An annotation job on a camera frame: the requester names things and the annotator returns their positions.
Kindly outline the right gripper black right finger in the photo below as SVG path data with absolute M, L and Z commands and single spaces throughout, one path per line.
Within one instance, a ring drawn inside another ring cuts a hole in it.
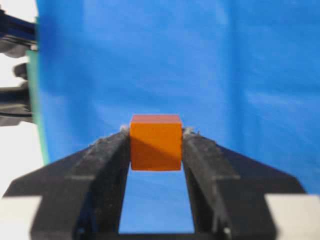
M 265 194 L 304 194 L 292 175 L 182 130 L 182 163 L 194 230 L 216 240 L 273 240 Z

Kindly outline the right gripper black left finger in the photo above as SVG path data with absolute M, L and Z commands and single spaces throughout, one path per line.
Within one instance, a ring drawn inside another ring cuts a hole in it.
M 0 200 L 3 240 L 116 234 L 130 163 L 128 130 L 16 178 Z

